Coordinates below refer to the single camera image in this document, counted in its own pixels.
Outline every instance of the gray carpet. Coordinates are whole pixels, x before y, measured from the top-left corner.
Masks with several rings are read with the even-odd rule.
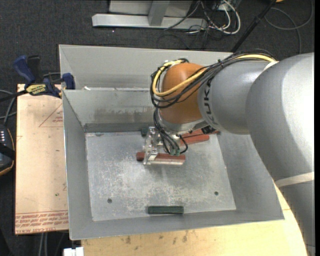
[[[40,55],[44,72],[59,71],[59,44],[117,46],[129,48],[188,49],[195,51],[229,52],[253,18],[269,3],[268,0],[243,0],[238,12],[241,30],[230,36],[219,32],[213,37],[200,34],[188,35],[177,30],[142,28],[93,28],[91,17],[108,10],[107,1],[79,0],[2,0],[0,1],[0,89],[14,92],[16,84],[24,79],[13,69],[13,61],[20,55]],[[285,11],[297,25],[306,22],[311,13],[310,0],[284,0],[276,8]],[[201,11],[194,14],[202,16]],[[292,21],[274,9],[267,14],[275,25],[293,27]],[[315,50],[315,18],[299,29],[301,53]],[[296,30],[279,30],[265,20],[255,28],[239,50],[264,49],[279,60],[297,55],[299,38]],[[0,103],[0,116],[9,102]],[[7,126],[16,134],[16,118],[11,117]],[[12,252],[15,256],[38,255],[41,235],[15,236],[13,229],[15,170],[0,177],[0,255]],[[48,235],[48,255],[54,255],[62,233]],[[61,247],[71,246],[68,236]]]

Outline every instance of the wire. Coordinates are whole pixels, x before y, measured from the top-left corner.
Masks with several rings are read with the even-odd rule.
[[[273,62],[275,61],[273,58],[262,55],[262,54],[246,54],[246,55],[242,55],[237,57],[236,59],[248,59],[248,58],[255,58],[255,59],[261,59],[264,61],[268,61],[268,62]],[[200,77],[200,75],[206,71],[206,69],[204,70],[199,70],[197,71],[195,74],[191,75],[189,78],[187,78],[186,80],[184,80],[183,82],[179,83],[178,85],[174,86],[173,88],[166,90],[164,92],[158,92],[157,91],[157,83],[159,81],[159,78],[161,76],[161,74],[168,69],[169,67],[171,67],[172,65],[175,64],[180,64],[182,63],[182,61],[180,60],[174,60],[174,61],[169,61],[166,62],[163,66],[161,66],[158,71],[156,72],[154,78],[153,78],[153,82],[152,82],[152,92],[154,95],[159,96],[159,97],[163,97],[163,96],[167,96],[169,94],[174,93],[175,91],[177,91],[178,89],[184,87],[185,85],[195,81],[197,78]]]
[[[182,151],[180,150],[180,147],[175,141],[175,139],[161,127],[161,124],[158,120],[159,109],[168,108],[176,103],[181,103],[185,101],[193,93],[195,93],[200,87],[202,87],[205,83],[208,83],[208,81],[211,81],[225,67],[236,62],[247,61],[247,60],[263,60],[267,62],[277,61],[271,54],[268,54],[265,51],[252,51],[252,52],[239,51],[223,60],[218,60],[217,63],[199,68],[196,72],[194,72],[191,76],[189,76],[185,81],[179,83],[178,85],[164,92],[157,91],[159,90],[158,88],[160,84],[161,75],[165,71],[170,69],[173,65],[187,62],[188,60],[177,59],[173,61],[168,61],[164,63],[161,67],[158,67],[158,69],[151,75],[150,96],[151,96],[151,102],[155,106],[155,111],[153,113],[153,122],[154,122],[155,128],[158,130],[160,134],[161,140],[163,142],[163,150],[166,153],[169,153],[171,155],[176,155],[176,156],[183,154],[188,150],[188,144],[180,134],[179,135],[177,134],[177,136],[182,140],[182,142],[185,145],[185,149]],[[180,88],[183,88],[183,89],[176,95],[171,95],[170,97],[163,98],[163,96],[169,96],[170,94],[176,92]]]
[[[61,245],[61,243],[62,243],[62,240],[63,240],[65,234],[66,234],[66,233],[62,233],[62,236],[61,236],[61,238],[60,238],[60,240],[59,240],[59,242],[58,242],[58,245],[56,246],[55,253],[54,253],[53,256],[57,256],[58,251],[59,251],[59,249],[60,249],[60,245]]]
[[[41,239],[40,239],[40,245],[39,245],[39,251],[38,251],[38,256],[41,256],[41,251],[42,251],[42,244],[44,241],[44,233],[41,234]]]
[[[192,14],[195,13],[195,11],[198,9],[199,7],[199,4],[200,4],[201,1],[197,1],[196,4],[195,4],[195,8],[193,9],[193,11],[188,14],[187,16],[185,16],[183,19],[181,19],[178,23],[170,26],[170,27],[167,27],[166,29],[164,29],[164,31],[167,31],[167,30],[171,30],[173,28],[175,28],[176,26],[178,26],[179,24],[181,24],[182,22],[184,22],[187,18],[189,18]]]
[[[179,37],[179,36],[177,36],[177,35],[175,35],[175,34],[164,34],[164,35],[159,36],[158,39],[157,39],[157,41],[156,41],[156,47],[157,47],[158,49],[160,49],[160,47],[159,47],[159,41],[160,41],[160,39],[165,38],[165,37],[173,37],[173,38],[179,39],[179,40],[184,44],[184,46],[185,46],[185,48],[186,48],[187,50],[190,49],[189,45],[187,45],[187,43],[186,43],[181,37]]]
[[[12,94],[13,94],[13,93],[10,92],[10,91],[2,90],[2,89],[0,89],[0,93],[5,93],[5,94],[9,94],[9,95],[12,95]],[[13,98],[13,99],[11,100],[11,102],[10,102],[10,104],[9,104],[7,110],[6,110],[6,114],[3,115],[3,116],[0,116],[0,119],[4,119],[4,121],[3,121],[3,124],[4,124],[4,125],[6,125],[9,117],[12,117],[12,116],[14,116],[14,115],[17,113],[17,112],[13,112],[13,113],[9,114],[10,111],[11,111],[11,109],[12,109],[12,107],[13,107],[13,105],[14,105],[15,99],[16,99],[16,98]]]
[[[227,5],[234,11],[235,16],[236,16],[236,19],[237,19],[237,24],[238,24],[237,29],[236,29],[235,31],[229,32],[229,31],[225,31],[225,28],[223,28],[223,27],[217,27],[216,25],[209,26],[209,28],[215,29],[215,30],[219,30],[219,31],[221,31],[221,32],[223,32],[224,34],[227,34],[227,35],[234,35],[234,34],[238,33],[239,30],[240,30],[240,28],[241,28],[240,16],[239,16],[238,12],[236,11],[236,9],[235,9],[228,1],[223,0],[223,2],[224,2],[225,4],[227,4]]]
[[[185,146],[185,149],[180,152],[180,154],[183,154],[188,150],[188,144],[186,143],[185,139],[181,135],[179,135],[179,137],[180,137],[180,139],[182,140],[182,142],[183,142],[183,144]]]
[[[268,22],[271,26],[273,26],[273,27],[276,28],[276,29],[279,29],[279,30],[297,30],[297,29],[300,29],[300,28],[302,28],[303,26],[307,25],[307,24],[311,21],[313,15],[314,15],[314,11],[315,11],[315,10],[314,10],[314,4],[313,4],[313,1],[312,1],[312,0],[310,0],[310,4],[311,4],[310,17],[308,18],[308,20],[307,20],[305,23],[303,23],[303,24],[301,24],[301,25],[296,25],[296,23],[291,19],[291,17],[290,17],[287,13],[285,13],[283,10],[280,10],[280,9],[274,8],[274,7],[272,7],[271,9],[276,10],[276,11],[279,11],[279,12],[282,12],[283,14],[285,14],[285,15],[292,21],[292,23],[294,24],[294,27],[282,27],[282,26],[277,26],[277,25],[272,24],[272,23],[267,19],[267,17],[264,17],[264,19],[265,19],[266,22]]]
[[[301,43],[301,35],[300,35],[300,32],[299,32],[299,28],[301,28],[301,27],[304,26],[305,24],[303,24],[303,25],[301,25],[301,26],[297,26],[296,23],[295,23],[295,21],[289,16],[289,14],[287,14],[287,13],[284,12],[283,10],[280,10],[280,9],[274,8],[274,7],[272,7],[271,9],[283,13],[285,16],[287,16],[287,18],[288,18],[288,19],[292,22],[292,24],[295,26],[295,27],[293,27],[292,29],[296,30],[296,33],[297,33],[297,35],[298,35],[299,54],[301,54],[301,52],[302,52],[302,43]],[[273,25],[269,20],[267,20],[266,17],[264,17],[264,18],[265,18],[265,21],[266,21],[269,25],[271,25],[272,27],[274,27],[274,28],[276,28],[276,29],[279,29],[279,30],[292,30],[291,28],[290,28],[290,29],[284,29],[284,28],[282,28],[282,27],[275,26],[275,25]]]
[[[48,256],[48,232],[44,236],[44,255]]]
[[[264,60],[268,62],[276,61],[276,59],[272,55],[268,55],[267,53],[264,53],[264,52],[248,53],[245,51],[240,51],[240,52],[234,53],[224,60],[219,60],[218,63],[209,65],[209,66],[204,66],[198,69],[189,78],[192,78],[195,74],[199,73],[200,71],[202,71],[202,73],[194,81],[192,81],[190,84],[185,86],[185,88],[183,88],[180,93],[174,96],[171,96],[169,98],[159,98],[157,97],[157,95],[153,93],[153,89],[152,89],[153,84],[157,84],[157,82],[155,82],[155,73],[157,73],[156,71],[151,75],[151,85],[150,85],[151,102],[156,108],[159,108],[159,109],[168,108],[176,103],[179,103],[180,102],[179,99],[183,95],[185,95],[187,92],[191,91],[194,87],[198,87],[198,88],[201,87],[204,81],[208,80],[210,77],[213,77],[224,67],[234,62],[245,61],[245,60]]]
[[[6,114],[5,114],[5,116],[4,116],[4,121],[3,121],[3,124],[4,124],[4,125],[7,124],[8,117],[9,117],[9,113],[10,113],[10,111],[11,111],[11,109],[12,109],[15,101],[16,101],[16,98],[13,98],[13,99],[11,100],[10,104],[9,104],[9,107],[8,107],[7,110],[6,110]]]

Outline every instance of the cardboard box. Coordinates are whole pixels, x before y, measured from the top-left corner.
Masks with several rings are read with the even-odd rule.
[[[19,96],[16,134],[15,234],[68,230],[62,100]]]

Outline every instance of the black cable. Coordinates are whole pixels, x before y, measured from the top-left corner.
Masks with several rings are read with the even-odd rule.
[[[285,14],[291,21],[293,21],[292,23],[293,23],[294,27],[276,26],[276,25],[272,24],[270,21],[268,21],[267,17],[264,17],[264,19],[265,19],[266,22],[268,22],[271,26],[275,27],[275,28],[278,29],[278,30],[297,30],[297,29],[300,29],[300,28],[302,28],[303,26],[307,25],[307,24],[311,21],[312,17],[314,16],[314,11],[315,11],[315,10],[314,10],[313,0],[310,0],[310,4],[311,4],[311,13],[310,13],[310,16],[309,16],[308,20],[307,20],[305,23],[301,24],[301,25],[296,25],[295,22],[291,19],[291,17],[290,17],[286,12],[284,12],[283,10],[280,10],[280,9],[278,9],[278,8],[271,8],[271,9],[280,11],[280,12],[282,12],[283,14]]]
[[[240,51],[237,53],[232,54],[231,56],[227,57],[226,59],[224,59],[223,61],[220,61],[218,63],[215,63],[209,67],[207,67],[207,69],[201,74],[199,75],[199,77],[197,77],[193,82],[191,82],[189,85],[187,85],[180,93],[176,94],[175,96],[172,96],[170,98],[167,99],[159,99],[157,97],[154,96],[153,91],[152,91],[152,85],[153,85],[153,80],[154,80],[154,76],[151,77],[151,86],[150,86],[150,95],[151,95],[151,101],[152,104],[159,109],[163,109],[163,108],[168,108],[170,106],[172,106],[175,103],[178,103],[178,100],[181,98],[182,95],[184,95],[186,92],[190,91],[193,87],[195,87],[197,84],[201,83],[203,80],[214,76],[216,73],[218,73],[222,68],[229,66],[230,64],[234,63],[234,62],[239,62],[239,61],[246,61],[246,60],[257,60],[257,58],[238,58],[241,57],[243,55],[247,55],[248,53],[244,52],[244,51]],[[266,53],[258,53],[260,55],[264,55],[267,57],[270,57],[268,54]],[[168,103],[167,105],[159,105],[156,104],[156,102],[159,103]]]
[[[10,92],[10,91],[2,90],[2,89],[0,89],[0,93],[5,93],[5,94],[8,94],[8,95],[12,95],[12,94],[13,94],[13,93]],[[0,116],[0,119],[4,119],[4,120],[5,120],[4,123],[7,122],[6,120],[7,120],[9,117],[12,117],[12,116],[14,116],[15,114],[17,114],[17,112],[13,112],[13,113],[9,114],[10,111],[11,111],[11,109],[12,109],[12,107],[13,107],[13,104],[10,104],[9,107],[7,108],[7,110],[6,110],[6,114],[3,115],[3,116]]]
[[[254,17],[253,21],[246,29],[244,34],[241,36],[239,41],[235,44],[235,46],[231,49],[231,52],[235,52],[239,49],[242,43],[247,39],[247,37],[251,34],[251,32],[255,29],[255,27],[260,23],[260,21],[265,17],[271,7],[276,3],[277,0],[271,0],[268,6],[256,17]]]
[[[175,35],[175,34],[163,34],[163,35],[159,36],[159,37],[157,38],[156,43],[155,43],[155,44],[156,44],[156,47],[157,47],[158,49],[162,49],[162,48],[159,47],[159,41],[160,41],[162,38],[165,38],[165,37],[173,37],[173,38],[179,39],[180,42],[182,42],[182,43],[184,44],[186,50],[189,50],[189,49],[190,49],[189,45],[185,42],[185,40],[183,40],[181,37],[179,37],[179,36],[177,36],[177,35]]]
[[[9,118],[9,113],[10,113],[15,101],[16,101],[16,98],[13,98],[11,100],[7,110],[6,110],[6,113],[5,113],[5,116],[4,116],[4,121],[3,121],[3,125],[5,125],[5,126],[7,125],[7,121],[8,121],[8,118]]]
[[[174,25],[172,25],[172,26],[170,26],[170,27],[167,27],[166,29],[164,29],[164,31],[171,30],[171,29],[175,28],[176,26],[178,26],[179,24],[181,24],[182,22],[184,22],[187,18],[189,18],[192,14],[194,14],[195,11],[198,9],[198,7],[199,7],[199,5],[200,5],[200,2],[201,2],[201,1],[196,2],[194,10],[193,10],[190,14],[188,14],[187,16],[185,16],[183,19],[181,19],[181,20],[180,20],[179,22],[177,22],[176,24],[174,24]]]
[[[279,29],[279,30],[296,30],[296,33],[297,33],[297,35],[298,35],[299,54],[301,54],[301,52],[302,52],[302,43],[301,43],[301,35],[300,35],[300,32],[299,32],[299,28],[301,28],[302,26],[304,26],[306,23],[303,24],[303,25],[297,26],[296,23],[295,23],[295,21],[289,16],[289,14],[287,14],[287,13],[284,12],[283,10],[280,10],[280,9],[278,9],[278,8],[271,8],[271,9],[283,13],[283,14],[292,22],[292,24],[294,25],[294,27],[293,27],[293,28],[290,28],[290,29],[284,29],[284,28],[282,28],[282,27],[278,27],[278,26],[276,26],[276,25],[273,25],[269,20],[267,20],[266,17],[264,17],[265,21],[266,21],[269,25],[271,25],[272,27],[274,27],[274,28],[276,28],[276,29]]]
[[[62,233],[62,236],[61,236],[61,238],[60,238],[60,240],[59,240],[59,242],[58,242],[58,245],[56,246],[56,249],[55,249],[55,252],[54,252],[54,255],[53,255],[53,256],[57,256],[57,254],[58,254],[58,252],[59,252],[59,249],[60,249],[60,245],[61,245],[61,243],[62,243],[62,240],[63,240],[65,234],[66,234],[66,233]]]
[[[182,140],[182,142],[183,142],[183,144],[185,146],[185,149],[180,152],[180,154],[183,154],[188,150],[188,144],[186,143],[186,141],[184,140],[184,138],[181,135],[179,135],[179,137],[180,137],[180,139]]]

